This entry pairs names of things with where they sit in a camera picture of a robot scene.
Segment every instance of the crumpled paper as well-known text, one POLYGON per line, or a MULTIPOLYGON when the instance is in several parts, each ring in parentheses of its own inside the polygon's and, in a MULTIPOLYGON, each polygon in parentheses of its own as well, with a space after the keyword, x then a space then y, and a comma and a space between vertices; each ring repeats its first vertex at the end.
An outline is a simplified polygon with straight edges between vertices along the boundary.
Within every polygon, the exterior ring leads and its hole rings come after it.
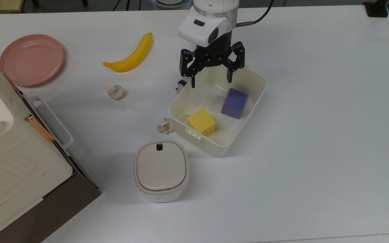
POLYGON ((103 88, 108 93, 109 97, 114 100, 120 100, 125 95, 125 89, 119 85, 114 85, 112 87, 103 85, 103 88))
POLYGON ((173 125, 169 117, 160 119, 160 121, 157 123, 157 131, 166 135, 169 135, 169 133, 173 132, 173 125))

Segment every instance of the brown base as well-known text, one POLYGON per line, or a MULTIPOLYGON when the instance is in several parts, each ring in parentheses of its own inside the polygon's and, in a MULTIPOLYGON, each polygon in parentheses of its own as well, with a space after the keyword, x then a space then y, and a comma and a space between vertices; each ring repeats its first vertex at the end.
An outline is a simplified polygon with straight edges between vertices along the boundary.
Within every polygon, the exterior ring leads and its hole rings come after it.
POLYGON ((75 173, 0 231, 0 243, 40 243, 100 194, 93 184, 75 173))

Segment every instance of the pink plate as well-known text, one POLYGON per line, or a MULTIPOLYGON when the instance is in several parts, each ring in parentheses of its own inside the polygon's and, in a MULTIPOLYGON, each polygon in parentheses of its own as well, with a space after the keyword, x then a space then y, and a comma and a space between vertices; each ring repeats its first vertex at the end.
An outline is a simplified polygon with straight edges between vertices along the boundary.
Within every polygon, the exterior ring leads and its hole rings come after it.
POLYGON ((63 61, 64 51, 57 40, 32 34, 7 46, 1 55, 0 69, 14 84, 31 87, 51 80, 63 61))

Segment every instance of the purple cube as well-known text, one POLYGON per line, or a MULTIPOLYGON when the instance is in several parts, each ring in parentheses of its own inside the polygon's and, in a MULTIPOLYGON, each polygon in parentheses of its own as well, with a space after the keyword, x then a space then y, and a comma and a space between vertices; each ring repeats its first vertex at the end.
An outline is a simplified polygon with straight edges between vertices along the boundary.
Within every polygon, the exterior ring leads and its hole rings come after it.
POLYGON ((245 102, 247 101, 247 97, 248 95, 246 93, 237 91, 236 89, 230 89, 226 100, 224 100, 221 113, 236 119, 240 119, 245 102))

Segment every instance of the yellow cube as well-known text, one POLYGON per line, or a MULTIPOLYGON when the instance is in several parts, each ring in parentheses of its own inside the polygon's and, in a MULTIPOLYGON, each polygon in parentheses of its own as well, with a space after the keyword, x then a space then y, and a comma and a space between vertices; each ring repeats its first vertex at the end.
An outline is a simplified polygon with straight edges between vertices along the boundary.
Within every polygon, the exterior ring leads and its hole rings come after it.
POLYGON ((216 122, 205 108, 189 116, 187 125, 204 136, 209 136, 216 130, 216 122))

